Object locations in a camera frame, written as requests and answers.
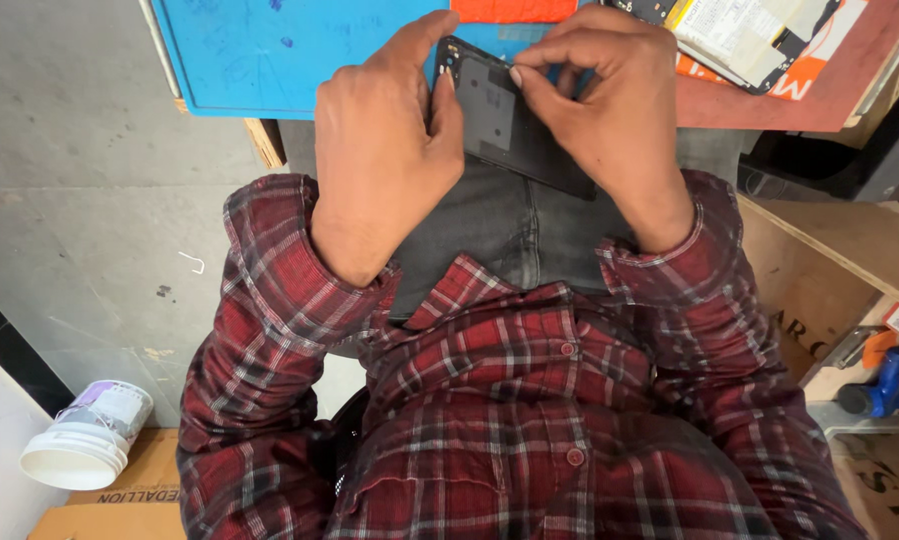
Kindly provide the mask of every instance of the red button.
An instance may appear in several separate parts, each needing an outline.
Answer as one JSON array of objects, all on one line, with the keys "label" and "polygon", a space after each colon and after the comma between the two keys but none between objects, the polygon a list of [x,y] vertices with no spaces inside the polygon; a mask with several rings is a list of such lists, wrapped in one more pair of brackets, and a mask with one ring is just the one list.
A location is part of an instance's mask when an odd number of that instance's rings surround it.
[{"label": "red button", "polygon": [[583,461],[586,461],[586,455],[582,449],[573,448],[566,453],[566,461],[573,467],[579,467],[583,464]]}]

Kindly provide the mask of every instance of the shirt cuff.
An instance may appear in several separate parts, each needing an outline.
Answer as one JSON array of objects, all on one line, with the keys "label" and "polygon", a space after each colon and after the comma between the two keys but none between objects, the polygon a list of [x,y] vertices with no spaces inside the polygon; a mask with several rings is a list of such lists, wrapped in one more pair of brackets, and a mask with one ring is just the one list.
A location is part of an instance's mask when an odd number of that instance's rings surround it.
[{"label": "shirt cuff", "polygon": [[[382,328],[401,276],[391,260],[357,288],[327,269],[310,243],[318,198],[310,177],[271,175],[237,190],[224,207],[228,264],[237,265],[263,321],[290,338],[289,349],[308,354],[348,338],[369,338],[372,328]],[[224,282],[224,293],[236,285]]]},{"label": "shirt cuff", "polygon": [[720,294],[745,261],[743,219],[729,183],[700,171],[683,171],[696,208],[693,228],[680,245],[659,254],[639,254],[626,243],[604,238],[596,254],[606,287],[627,304],[688,308]]}]

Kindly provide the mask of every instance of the man's left hand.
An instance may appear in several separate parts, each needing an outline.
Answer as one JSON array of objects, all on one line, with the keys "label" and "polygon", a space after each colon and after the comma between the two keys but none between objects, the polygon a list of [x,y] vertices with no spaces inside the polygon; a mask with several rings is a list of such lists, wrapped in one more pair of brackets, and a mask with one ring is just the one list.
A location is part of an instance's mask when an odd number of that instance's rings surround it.
[{"label": "man's left hand", "polygon": [[452,77],[430,89],[423,63],[459,14],[437,10],[397,31],[362,65],[316,91],[320,198],[310,237],[343,281],[366,287],[463,174],[463,111]]}]

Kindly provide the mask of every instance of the shirt sleeve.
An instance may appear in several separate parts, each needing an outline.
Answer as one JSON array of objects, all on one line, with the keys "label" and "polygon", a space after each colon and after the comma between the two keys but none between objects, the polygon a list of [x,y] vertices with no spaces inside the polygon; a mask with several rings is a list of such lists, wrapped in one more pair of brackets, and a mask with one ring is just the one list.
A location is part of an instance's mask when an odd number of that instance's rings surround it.
[{"label": "shirt sleeve", "polygon": [[865,538],[759,310],[734,193],[705,173],[683,177],[696,217],[681,245],[647,255],[607,239],[597,250],[607,287],[636,306],[657,395],[730,458],[781,536]]},{"label": "shirt sleeve", "polygon": [[316,538],[335,502],[307,456],[328,349],[389,312],[391,262],[365,288],[312,251],[316,182],[260,178],[224,207],[230,242],[213,330],[182,391],[177,464],[189,538]]}]

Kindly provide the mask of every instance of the blue repair mat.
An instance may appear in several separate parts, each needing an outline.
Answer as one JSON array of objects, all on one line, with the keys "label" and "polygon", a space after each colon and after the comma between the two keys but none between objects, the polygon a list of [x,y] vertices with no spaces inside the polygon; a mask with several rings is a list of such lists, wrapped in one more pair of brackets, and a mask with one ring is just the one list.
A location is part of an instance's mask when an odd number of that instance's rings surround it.
[{"label": "blue repair mat", "polygon": [[[362,64],[404,24],[448,7],[448,0],[153,0],[193,115],[288,119],[312,119],[316,87],[337,68]],[[461,24],[455,34],[509,60],[551,27]],[[428,77],[433,58],[423,68]]]}]

